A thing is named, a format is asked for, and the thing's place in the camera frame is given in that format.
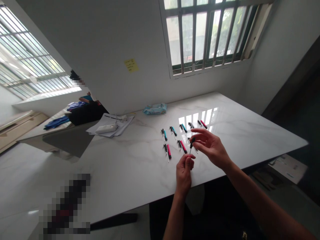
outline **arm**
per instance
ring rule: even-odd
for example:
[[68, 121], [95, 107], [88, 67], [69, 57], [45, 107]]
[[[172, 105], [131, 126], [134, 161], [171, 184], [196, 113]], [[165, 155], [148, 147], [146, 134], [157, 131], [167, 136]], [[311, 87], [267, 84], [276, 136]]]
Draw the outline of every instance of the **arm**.
[[86, 103], [89, 103], [89, 100], [88, 100], [88, 99], [86, 99], [86, 98], [79, 98], [79, 101], [80, 101], [80, 102], [86, 102]]
[[184, 203], [191, 187], [190, 171], [193, 169], [194, 155], [184, 154], [177, 164], [177, 188], [174, 193], [168, 223], [164, 232], [164, 240], [179, 240], [183, 234]]
[[191, 131], [199, 133], [193, 136], [196, 138], [193, 146], [206, 154], [213, 164], [226, 173], [269, 238], [315, 239], [306, 228], [274, 203], [250, 177], [231, 161], [219, 137], [205, 129], [192, 129]]

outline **finger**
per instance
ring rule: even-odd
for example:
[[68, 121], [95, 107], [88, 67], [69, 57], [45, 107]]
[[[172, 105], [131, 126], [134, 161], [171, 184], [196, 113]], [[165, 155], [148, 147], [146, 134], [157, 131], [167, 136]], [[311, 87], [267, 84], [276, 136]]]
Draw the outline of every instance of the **finger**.
[[203, 144], [194, 142], [192, 145], [194, 146], [195, 149], [203, 152], [205, 155], [209, 154], [209, 148], [205, 147]]
[[208, 140], [208, 137], [205, 136], [205, 135], [202, 134], [202, 133], [198, 133], [198, 134], [193, 135], [193, 136], [189, 139], [189, 141], [191, 142], [193, 138], [196, 138], [196, 140], [201, 140], [201, 141], [203, 141], [203, 142], [205, 142], [205, 141]]
[[192, 159], [196, 159], [196, 156], [193, 154], [187, 154], [187, 157], [191, 157]]
[[194, 167], [194, 161], [191, 160], [191, 170], [193, 169], [193, 167]]
[[204, 129], [204, 128], [192, 128], [191, 132], [197, 132], [197, 133], [202, 133], [203, 135], [205, 135], [206, 137], [214, 137], [216, 138], [217, 136], [214, 135], [213, 133], [209, 132], [208, 130]]
[[191, 169], [191, 157], [187, 157], [186, 159], [186, 165], [185, 165], [185, 169], [190, 172], [190, 169]]
[[187, 154], [182, 155], [182, 157], [180, 158], [180, 160], [177, 164], [177, 168], [184, 168], [187, 156], [188, 156]]
[[196, 156], [193, 155], [193, 154], [183, 154], [182, 157], [180, 158], [178, 164], [177, 164], [177, 167], [179, 168], [184, 168], [185, 167], [185, 162], [186, 162], [186, 159], [190, 157], [192, 159], [195, 159]]
[[200, 143], [200, 144], [202, 144], [202, 145], [206, 145], [206, 143], [205, 142], [202, 142], [201, 140], [196, 140], [195, 142], [198, 142], [198, 143]]

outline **paper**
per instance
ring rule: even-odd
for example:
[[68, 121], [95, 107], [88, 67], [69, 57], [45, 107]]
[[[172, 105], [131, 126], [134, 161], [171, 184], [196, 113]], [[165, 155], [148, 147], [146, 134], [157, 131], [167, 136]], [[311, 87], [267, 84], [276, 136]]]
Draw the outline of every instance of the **paper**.
[[136, 72], [139, 70], [136, 61], [132, 58], [129, 60], [124, 61], [124, 64], [126, 65], [129, 72]]
[[[100, 121], [96, 125], [89, 128], [87, 130], [87, 132], [90, 135], [100, 135], [100, 136], [104, 136], [104, 137], [119, 136], [123, 133], [123, 131], [126, 129], [126, 127], [131, 123], [134, 116], [128, 117], [128, 120], [123, 121], [123, 122], [121, 122], [120, 120], [116, 120], [115, 118], [119, 119], [119, 117], [117, 117], [115, 115], [104, 113], [103, 116], [101, 117]], [[96, 133], [96, 130], [100, 126], [105, 126], [105, 125], [110, 125], [110, 124], [115, 124], [115, 123], [117, 123], [117, 125], [118, 125], [118, 128], [115, 131], [107, 132], [107, 133], [100, 133], [100, 134]]]

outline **hand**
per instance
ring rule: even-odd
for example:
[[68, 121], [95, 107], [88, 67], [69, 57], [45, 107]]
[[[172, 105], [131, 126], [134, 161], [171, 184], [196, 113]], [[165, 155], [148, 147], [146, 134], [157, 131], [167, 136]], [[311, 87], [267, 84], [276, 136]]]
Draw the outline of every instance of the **hand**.
[[202, 128], [191, 129], [191, 132], [197, 132], [198, 134], [193, 135], [189, 141], [191, 142], [193, 138], [196, 138], [192, 145], [195, 149], [207, 155], [214, 165], [223, 171], [226, 171], [232, 166], [233, 162], [228, 156], [219, 137]]
[[194, 161], [196, 157], [191, 154], [184, 154], [177, 164], [177, 188], [176, 194], [182, 198], [186, 198], [189, 189], [191, 188], [191, 175], [190, 171], [193, 169]]
[[86, 102], [86, 103], [89, 103], [89, 100], [88, 100], [88, 99], [85, 99], [85, 98], [79, 98], [79, 101], [80, 101], [80, 102]]

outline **windowsill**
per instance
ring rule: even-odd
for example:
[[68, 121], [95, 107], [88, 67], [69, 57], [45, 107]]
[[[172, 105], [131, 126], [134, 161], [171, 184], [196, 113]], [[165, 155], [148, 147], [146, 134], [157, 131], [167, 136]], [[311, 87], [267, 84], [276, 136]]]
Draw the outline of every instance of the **windowsill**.
[[78, 91], [81, 91], [80, 87], [72, 87], [72, 88], [67, 88], [67, 89], [58, 90], [58, 91], [54, 91], [54, 92], [40, 93], [40, 94], [37, 94], [37, 95], [35, 95], [35, 96], [31, 97], [31, 98], [25, 99], [25, 100], [23, 100], [23, 101], [21, 101], [19, 103], [36, 101], [36, 100], [40, 100], [40, 99], [44, 99], [44, 98], [55, 97], [55, 96], [68, 94], [68, 93], [73, 93], [73, 92], [78, 92]]

